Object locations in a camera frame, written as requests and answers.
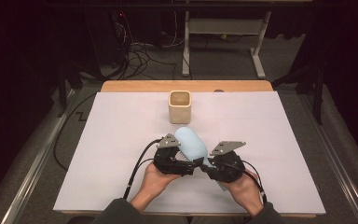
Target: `person's left hand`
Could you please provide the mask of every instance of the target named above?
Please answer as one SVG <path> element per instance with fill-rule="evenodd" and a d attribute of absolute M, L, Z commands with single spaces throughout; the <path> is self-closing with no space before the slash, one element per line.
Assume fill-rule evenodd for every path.
<path fill-rule="evenodd" d="M 144 181 L 138 193 L 131 200 L 139 212 L 143 212 L 146 207 L 167 188 L 179 175 L 165 175 L 152 163 L 147 165 L 144 175 Z"/>

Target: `hand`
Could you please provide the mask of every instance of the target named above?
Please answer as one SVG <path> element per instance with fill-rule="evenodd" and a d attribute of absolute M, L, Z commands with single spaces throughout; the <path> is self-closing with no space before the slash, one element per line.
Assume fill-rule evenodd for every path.
<path fill-rule="evenodd" d="M 179 175 L 165 175 L 152 163 L 147 165 L 142 186 L 131 200 L 131 204 L 140 213 L 167 188 Z"/>
<path fill-rule="evenodd" d="M 255 173 L 246 171 L 255 179 L 258 178 Z M 255 217 L 263 209 L 259 188 L 248 175 L 242 174 L 238 180 L 231 183 L 220 183 L 229 190 L 234 201 L 248 211 L 251 217 Z"/>

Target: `dark background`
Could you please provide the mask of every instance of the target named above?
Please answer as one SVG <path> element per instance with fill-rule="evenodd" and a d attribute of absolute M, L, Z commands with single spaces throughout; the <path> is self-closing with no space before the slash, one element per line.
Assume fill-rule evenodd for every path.
<path fill-rule="evenodd" d="M 134 33 L 155 45 L 160 44 L 160 31 L 174 33 L 169 13 L 126 12 Z M 260 15 L 256 11 L 246 16 L 222 11 L 192 13 L 216 18 Z M 179 35 L 183 35 L 183 17 L 184 13 L 178 12 Z M 106 12 L 47 11 L 39 1 L 0 1 L 0 181 L 51 109 L 50 93 L 58 84 L 60 65 L 71 61 L 78 65 L 72 74 L 84 70 L 100 75 L 99 63 L 117 59 L 120 52 L 115 51 L 116 37 L 107 18 Z M 324 83 L 358 144 L 358 2 L 350 1 L 344 9 L 316 14 L 273 12 L 266 37 L 284 34 L 289 39 L 305 33 L 292 72 L 321 55 L 325 57 Z"/>

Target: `person's right hand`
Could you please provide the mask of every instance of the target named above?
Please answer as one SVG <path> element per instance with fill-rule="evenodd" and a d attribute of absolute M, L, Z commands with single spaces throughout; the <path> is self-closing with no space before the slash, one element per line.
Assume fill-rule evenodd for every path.
<path fill-rule="evenodd" d="M 246 171 L 255 179 L 258 178 L 255 173 Z M 243 207 L 251 217 L 255 217 L 263 209 L 260 190 L 248 175 L 242 174 L 238 180 L 231 183 L 220 183 L 229 190 L 235 202 Z"/>

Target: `sleeve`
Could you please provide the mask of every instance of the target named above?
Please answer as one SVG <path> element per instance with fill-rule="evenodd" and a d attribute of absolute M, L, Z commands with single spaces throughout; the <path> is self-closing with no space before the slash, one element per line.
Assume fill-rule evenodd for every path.
<path fill-rule="evenodd" d="M 124 199 L 114 199 L 91 224 L 145 224 L 141 214 Z"/>
<path fill-rule="evenodd" d="M 281 215 L 275 211 L 272 203 L 266 203 L 263 210 L 257 214 L 248 224 L 284 224 L 286 223 Z"/>

